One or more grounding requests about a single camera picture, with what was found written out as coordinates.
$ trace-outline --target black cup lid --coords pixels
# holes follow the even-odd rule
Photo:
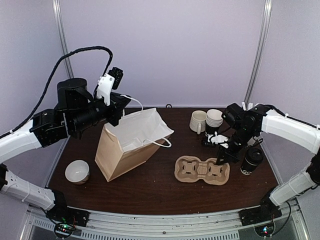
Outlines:
[[[245,159],[252,164],[259,164],[263,161],[264,155],[259,148],[251,147],[246,151]]]

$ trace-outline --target dark wooden table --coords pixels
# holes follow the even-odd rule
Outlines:
[[[82,140],[71,138],[55,169],[49,187],[64,193],[69,206],[122,214],[173,215],[212,213],[256,206],[277,185],[265,158],[249,176],[240,171],[241,162],[230,164],[230,177],[222,186],[199,180],[183,183],[174,176],[175,162],[183,155],[205,161],[216,157],[218,147],[201,146],[203,135],[189,129],[194,108],[158,108],[162,119],[175,130],[171,148],[160,148],[146,163],[107,182],[95,163],[103,124],[87,129]],[[223,123],[221,129],[227,128]],[[232,130],[225,133],[230,136]],[[85,160],[91,176],[84,185],[65,178],[65,169],[74,160]]]

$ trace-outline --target black coffee cup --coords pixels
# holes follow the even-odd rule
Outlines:
[[[263,152],[259,148],[249,148],[244,156],[241,172],[244,175],[250,175],[264,160]]]
[[[205,123],[205,135],[207,136],[208,134],[215,135],[215,132],[218,132],[220,126],[214,127],[214,126],[209,126],[208,123]]]

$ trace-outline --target brown cup holder tray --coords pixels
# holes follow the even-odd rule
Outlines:
[[[230,165],[216,165],[217,159],[201,161],[196,156],[181,156],[175,162],[174,176],[183,183],[194,183],[199,179],[210,185],[224,185],[229,180]]]

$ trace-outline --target white wall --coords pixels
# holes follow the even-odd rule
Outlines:
[[[61,1],[68,49],[103,45],[124,70],[118,92],[146,106],[241,103],[258,46],[264,0]],[[94,88],[108,57],[72,57]]]
[[[62,55],[52,1],[0,2],[0,134],[14,128],[34,108],[56,61]],[[67,79],[58,69],[40,110],[57,103],[56,85]],[[61,142],[11,159],[5,164],[18,176],[44,186]],[[2,240],[14,240],[27,205],[0,195]]]
[[[251,102],[320,124],[320,1],[275,0],[268,38]],[[307,165],[312,154],[274,135],[264,142],[283,181]],[[298,198],[311,238],[319,239],[320,191]]]

